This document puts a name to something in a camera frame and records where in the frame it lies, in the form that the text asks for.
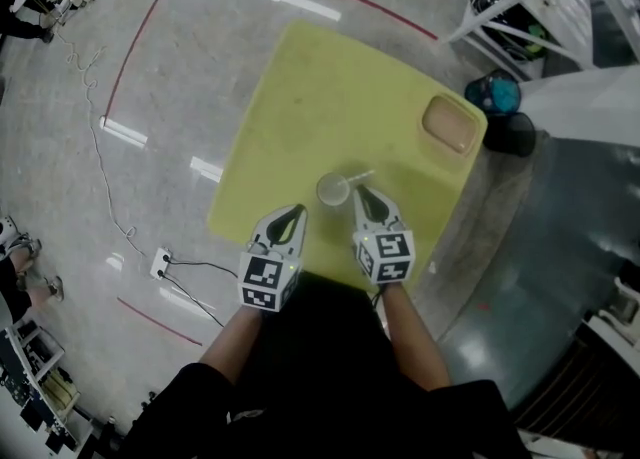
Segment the yellow square table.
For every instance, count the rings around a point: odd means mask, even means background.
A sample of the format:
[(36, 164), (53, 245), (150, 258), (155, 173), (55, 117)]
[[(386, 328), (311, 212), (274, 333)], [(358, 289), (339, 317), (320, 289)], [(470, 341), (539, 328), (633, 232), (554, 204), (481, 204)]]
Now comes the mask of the yellow square table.
[[(478, 122), (460, 156), (421, 128), (436, 95)], [(281, 207), (308, 212), (303, 268), (367, 289), (352, 250), (351, 206), (332, 210), (316, 195), (326, 173), (352, 176), (393, 200), (413, 232), (416, 262), (407, 288), (427, 268), (461, 196), (487, 129), (484, 113), (416, 69), (357, 40), (302, 20), (284, 30), (253, 93), (209, 213), (210, 230), (247, 243), (258, 221)]]

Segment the white square pillar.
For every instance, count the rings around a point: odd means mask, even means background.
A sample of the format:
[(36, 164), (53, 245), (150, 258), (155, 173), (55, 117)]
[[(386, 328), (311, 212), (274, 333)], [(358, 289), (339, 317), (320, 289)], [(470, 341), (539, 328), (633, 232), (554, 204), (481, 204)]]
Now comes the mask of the white square pillar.
[(523, 82), (520, 111), (560, 139), (640, 148), (640, 65)]

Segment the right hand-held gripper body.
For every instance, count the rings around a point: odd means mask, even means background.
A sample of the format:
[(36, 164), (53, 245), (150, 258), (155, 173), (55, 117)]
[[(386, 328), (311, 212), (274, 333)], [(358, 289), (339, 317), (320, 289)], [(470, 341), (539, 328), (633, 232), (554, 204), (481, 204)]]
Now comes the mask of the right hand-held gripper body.
[(409, 279), (416, 261), (412, 231), (360, 231), (352, 239), (356, 261), (372, 285)]

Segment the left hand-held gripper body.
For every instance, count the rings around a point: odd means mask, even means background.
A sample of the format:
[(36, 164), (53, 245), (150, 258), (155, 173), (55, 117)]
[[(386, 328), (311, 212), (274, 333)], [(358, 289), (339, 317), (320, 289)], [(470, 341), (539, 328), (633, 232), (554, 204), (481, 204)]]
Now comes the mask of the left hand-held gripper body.
[(240, 256), (238, 293), (242, 305), (280, 312), (293, 294), (301, 272), (298, 258), (254, 242)]

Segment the tan rectangular tray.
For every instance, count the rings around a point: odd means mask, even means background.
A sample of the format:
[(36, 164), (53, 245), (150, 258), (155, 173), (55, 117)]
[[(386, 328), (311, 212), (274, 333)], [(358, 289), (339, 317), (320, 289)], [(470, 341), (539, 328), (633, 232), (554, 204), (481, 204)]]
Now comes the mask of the tan rectangular tray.
[(453, 153), (467, 156), (478, 136), (478, 122), (457, 101), (436, 95), (421, 118), (422, 130)]

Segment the person's right forearm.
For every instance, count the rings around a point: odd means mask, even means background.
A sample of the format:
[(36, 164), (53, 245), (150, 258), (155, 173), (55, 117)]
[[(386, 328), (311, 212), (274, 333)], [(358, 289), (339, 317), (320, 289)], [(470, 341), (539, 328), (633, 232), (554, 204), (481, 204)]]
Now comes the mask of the person's right forearm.
[(444, 358), (400, 283), (380, 289), (390, 341), (400, 371), (426, 391), (451, 386)]

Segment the person's black shirt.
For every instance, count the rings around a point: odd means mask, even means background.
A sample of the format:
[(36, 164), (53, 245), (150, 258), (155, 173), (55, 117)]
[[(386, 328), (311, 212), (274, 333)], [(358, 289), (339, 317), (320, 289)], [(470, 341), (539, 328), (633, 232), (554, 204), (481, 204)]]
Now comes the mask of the person's black shirt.
[(133, 423), (118, 459), (530, 459), (496, 384), (426, 391), (399, 369), (384, 312), (301, 277), (236, 385), (199, 360)]

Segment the blue bag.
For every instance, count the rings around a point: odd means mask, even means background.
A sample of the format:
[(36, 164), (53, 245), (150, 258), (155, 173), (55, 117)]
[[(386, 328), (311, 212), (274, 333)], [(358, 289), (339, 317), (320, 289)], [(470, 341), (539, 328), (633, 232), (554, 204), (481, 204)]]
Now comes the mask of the blue bag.
[(522, 98), (517, 80), (502, 69), (470, 82), (464, 97), (488, 117), (517, 113)]

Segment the clear plastic cup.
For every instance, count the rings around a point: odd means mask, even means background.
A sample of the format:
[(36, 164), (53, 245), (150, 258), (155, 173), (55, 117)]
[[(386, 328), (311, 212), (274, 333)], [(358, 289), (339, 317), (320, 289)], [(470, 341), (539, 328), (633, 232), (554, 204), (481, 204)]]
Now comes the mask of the clear plastic cup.
[(337, 208), (349, 198), (351, 188), (348, 180), (338, 173), (330, 172), (323, 175), (316, 185), (316, 195), (319, 201), (327, 207)]

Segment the white storage shelf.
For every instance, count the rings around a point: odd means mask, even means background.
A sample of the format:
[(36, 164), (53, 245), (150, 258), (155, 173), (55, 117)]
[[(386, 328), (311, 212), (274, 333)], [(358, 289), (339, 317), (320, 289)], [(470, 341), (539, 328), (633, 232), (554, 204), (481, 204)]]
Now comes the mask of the white storage shelf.
[(77, 411), (81, 392), (61, 366), (64, 348), (53, 335), (23, 318), (0, 331), (0, 385), (35, 432), (46, 432), (50, 452), (78, 455), (92, 434), (92, 418)]

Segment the person's left forearm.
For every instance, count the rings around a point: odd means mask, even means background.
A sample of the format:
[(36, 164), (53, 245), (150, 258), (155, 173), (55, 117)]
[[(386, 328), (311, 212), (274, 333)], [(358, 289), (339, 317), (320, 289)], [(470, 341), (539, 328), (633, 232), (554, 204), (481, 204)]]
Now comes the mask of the person's left forearm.
[(205, 350), (199, 363), (236, 385), (266, 322), (277, 313), (241, 306)]

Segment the white plastic chair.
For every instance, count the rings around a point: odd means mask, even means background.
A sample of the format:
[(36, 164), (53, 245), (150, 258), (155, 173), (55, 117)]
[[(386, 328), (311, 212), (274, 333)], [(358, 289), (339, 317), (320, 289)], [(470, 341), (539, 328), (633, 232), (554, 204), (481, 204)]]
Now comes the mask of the white plastic chair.
[(585, 324), (599, 319), (640, 351), (640, 291), (626, 284), (619, 275), (614, 278), (614, 291), (596, 313), (588, 312)]

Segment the white power strip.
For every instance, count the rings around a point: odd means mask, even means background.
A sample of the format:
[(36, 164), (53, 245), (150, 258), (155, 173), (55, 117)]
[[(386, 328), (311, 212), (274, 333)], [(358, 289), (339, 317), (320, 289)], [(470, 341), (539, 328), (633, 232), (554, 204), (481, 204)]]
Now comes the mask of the white power strip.
[(171, 260), (172, 253), (168, 249), (159, 247), (151, 263), (150, 275), (156, 280), (163, 279)]

